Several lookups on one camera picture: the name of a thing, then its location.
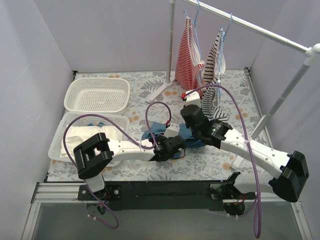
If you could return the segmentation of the blue tank top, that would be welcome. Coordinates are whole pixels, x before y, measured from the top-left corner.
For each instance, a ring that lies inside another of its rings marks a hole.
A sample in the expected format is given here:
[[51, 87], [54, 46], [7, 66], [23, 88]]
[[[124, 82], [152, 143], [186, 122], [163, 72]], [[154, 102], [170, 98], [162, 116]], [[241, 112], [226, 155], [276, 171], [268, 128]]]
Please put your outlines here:
[[[157, 138], [160, 135], [163, 135], [166, 131], [166, 125], [164, 123], [159, 123], [159, 122], [153, 122], [151, 127], [150, 127], [151, 132], [154, 134], [154, 137]], [[187, 128], [185, 123], [179, 124], [179, 136], [181, 136], [185, 142], [186, 149], [199, 149], [202, 147], [205, 147], [206, 144], [203, 143], [200, 140], [197, 140], [193, 137], [191, 129]], [[145, 139], [152, 139], [152, 136], [150, 134], [149, 130], [146, 130], [141, 137], [141, 140]], [[157, 149], [152, 150], [155, 154], [157, 154]], [[181, 153], [180, 151], [175, 153], [173, 157], [170, 157], [170, 159], [180, 159], [185, 156], [185, 152]]]

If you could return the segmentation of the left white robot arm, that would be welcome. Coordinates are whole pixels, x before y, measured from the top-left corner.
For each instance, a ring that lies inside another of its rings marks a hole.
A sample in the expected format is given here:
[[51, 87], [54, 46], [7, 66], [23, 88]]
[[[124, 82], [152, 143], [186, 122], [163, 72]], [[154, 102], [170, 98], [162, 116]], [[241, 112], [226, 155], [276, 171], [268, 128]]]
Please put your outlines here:
[[165, 162], [186, 148], [184, 139], [177, 135], [163, 135], [139, 141], [114, 140], [105, 133], [97, 133], [73, 149], [78, 178], [84, 180], [89, 194], [95, 200], [106, 196], [106, 184], [102, 170], [110, 163], [140, 160]]

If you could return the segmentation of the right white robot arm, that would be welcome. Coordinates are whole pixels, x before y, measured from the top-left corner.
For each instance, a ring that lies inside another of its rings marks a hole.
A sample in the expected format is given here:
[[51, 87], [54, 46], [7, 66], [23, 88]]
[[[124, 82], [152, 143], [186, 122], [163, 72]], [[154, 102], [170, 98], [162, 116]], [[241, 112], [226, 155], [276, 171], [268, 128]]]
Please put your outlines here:
[[306, 157], [295, 150], [292, 154], [265, 146], [245, 137], [229, 124], [209, 120], [201, 108], [191, 104], [180, 112], [193, 137], [205, 145], [230, 152], [259, 166], [267, 173], [252, 178], [234, 173], [226, 183], [227, 195], [237, 199], [241, 195], [260, 190], [274, 193], [281, 199], [296, 203], [309, 178]]

